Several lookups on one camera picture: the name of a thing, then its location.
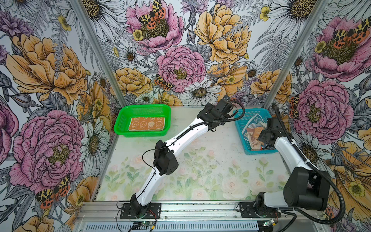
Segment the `green plastic basket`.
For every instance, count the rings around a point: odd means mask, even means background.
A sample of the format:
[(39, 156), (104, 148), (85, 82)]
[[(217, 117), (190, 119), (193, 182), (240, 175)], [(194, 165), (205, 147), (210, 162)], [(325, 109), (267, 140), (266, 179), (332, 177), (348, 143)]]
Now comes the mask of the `green plastic basket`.
[(114, 132), (124, 137), (160, 137), (171, 126), (172, 110), (164, 104), (131, 105), (122, 108)]

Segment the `cream orange patterned towel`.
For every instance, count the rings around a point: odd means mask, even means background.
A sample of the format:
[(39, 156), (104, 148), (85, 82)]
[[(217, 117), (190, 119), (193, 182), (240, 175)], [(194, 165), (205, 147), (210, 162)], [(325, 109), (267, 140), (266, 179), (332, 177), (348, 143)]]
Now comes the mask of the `cream orange patterned towel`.
[(247, 138), (252, 151), (262, 150), (266, 145), (259, 140), (261, 132), (265, 128), (257, 127), (254, 129), (247, 129)]

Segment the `orange bunny towel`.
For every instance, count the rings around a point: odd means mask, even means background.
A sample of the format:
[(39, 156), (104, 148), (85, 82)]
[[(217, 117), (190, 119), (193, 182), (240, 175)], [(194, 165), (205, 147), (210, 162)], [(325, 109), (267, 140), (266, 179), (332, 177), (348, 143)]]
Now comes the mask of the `orange bunny towel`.
[(129, 131), (162, 131), (165, 128), (164, 117), (135, 117), (129, 124)]

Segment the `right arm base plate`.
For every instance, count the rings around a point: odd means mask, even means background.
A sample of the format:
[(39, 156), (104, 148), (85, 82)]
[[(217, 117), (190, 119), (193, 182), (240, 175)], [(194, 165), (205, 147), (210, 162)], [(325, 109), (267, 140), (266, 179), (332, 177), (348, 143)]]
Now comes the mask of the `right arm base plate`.
[(256, 202), (240, 202), (236, 209), (242, 218), (280, 218), (281, 213), (265, 205), (257, 206)]

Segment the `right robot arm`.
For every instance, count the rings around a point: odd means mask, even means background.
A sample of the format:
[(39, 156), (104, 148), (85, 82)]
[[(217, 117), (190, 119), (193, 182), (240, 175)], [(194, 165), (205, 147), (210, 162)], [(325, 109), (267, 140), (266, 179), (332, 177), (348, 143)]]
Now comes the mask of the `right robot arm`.
[(290, 176), (282, 191), (258, 194), (254, 204), (255, 213), (263, 217), (285, 208), (325, 210), (330, 184), (323, 176), (329, 177), (329, 174), (314, 170), (315, 165), (300, 150), (283, 122), (278, 118), (269, 118), (266, 129), (259, 135), (259, 141), (279, 152)]

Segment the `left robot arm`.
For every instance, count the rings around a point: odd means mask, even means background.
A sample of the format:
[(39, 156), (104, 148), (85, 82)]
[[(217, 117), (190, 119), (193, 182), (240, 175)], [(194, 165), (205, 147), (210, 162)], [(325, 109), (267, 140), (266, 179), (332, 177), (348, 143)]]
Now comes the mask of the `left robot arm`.
[(233, 122), (238, 111), (233, 108), (239, 105), (230, 97), (225, 96), (216, 105), (208, 103), (192, 123), (175, 137), (163, 142), (159, 140), (154, 152), (151, 172), (142, 188), (132, 195), (129, 205), (131, 215), (141, 218), (145, 215), (155, 191), (165, 176), (171, 175), (179, 166), (177, 156), (201, 135), (215, 131), (216, 127)]

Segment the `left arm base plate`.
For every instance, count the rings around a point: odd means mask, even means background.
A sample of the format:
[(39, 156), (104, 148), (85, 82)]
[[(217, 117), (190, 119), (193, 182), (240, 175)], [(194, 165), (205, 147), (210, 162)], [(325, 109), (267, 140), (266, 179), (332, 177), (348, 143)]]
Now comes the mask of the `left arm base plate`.
[(120, 219), (159, 219), (161, 215), (161, 203), (150, 203), (146, 206), (132, 206), (125, 203), (121, 207)]

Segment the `teal plastic basket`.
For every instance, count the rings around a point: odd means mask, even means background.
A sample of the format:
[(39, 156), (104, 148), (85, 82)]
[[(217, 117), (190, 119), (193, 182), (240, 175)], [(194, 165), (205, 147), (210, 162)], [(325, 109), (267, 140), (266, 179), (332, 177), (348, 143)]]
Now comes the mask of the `teal plastic basket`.
[(272, 146), (258, 140), (260, 133), (267, 128), (271, 115), (263, 108), (245, 109), (244, 116), (235, 121), (239, 137), (246, 155), (270, 154), (277, 152)]

